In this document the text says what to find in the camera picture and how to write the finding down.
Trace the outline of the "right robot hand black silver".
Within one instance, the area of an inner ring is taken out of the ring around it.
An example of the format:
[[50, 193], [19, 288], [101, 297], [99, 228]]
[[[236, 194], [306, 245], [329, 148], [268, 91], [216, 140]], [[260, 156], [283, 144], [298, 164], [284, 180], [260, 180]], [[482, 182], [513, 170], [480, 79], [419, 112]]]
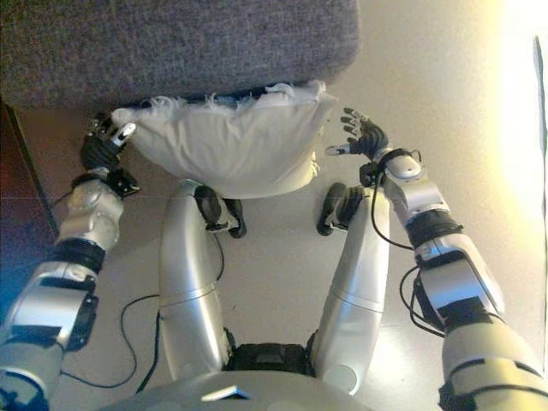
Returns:
[[354, 108], [345, 107], [344, 115], [340, 117], [343, 131], [348, 134], [347, 142], [328, 146], [327, 156], [363, 155], [373, 161], [379, 151], [384, 150], [389, 140], [383, 129]]

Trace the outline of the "left robot hand black silver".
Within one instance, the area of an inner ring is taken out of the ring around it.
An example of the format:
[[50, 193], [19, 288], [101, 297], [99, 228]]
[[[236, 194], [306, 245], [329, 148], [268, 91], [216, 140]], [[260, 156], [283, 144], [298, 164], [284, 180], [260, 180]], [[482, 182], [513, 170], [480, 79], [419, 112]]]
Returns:
[[80, 160], [84, 168], [116, 171], [121, 161], [121, 153], [136, 129], [134, 122], [117, 126], [110, 116], [99, 112], [92, 119], [91, 129], [86, 133], [80, 150]]

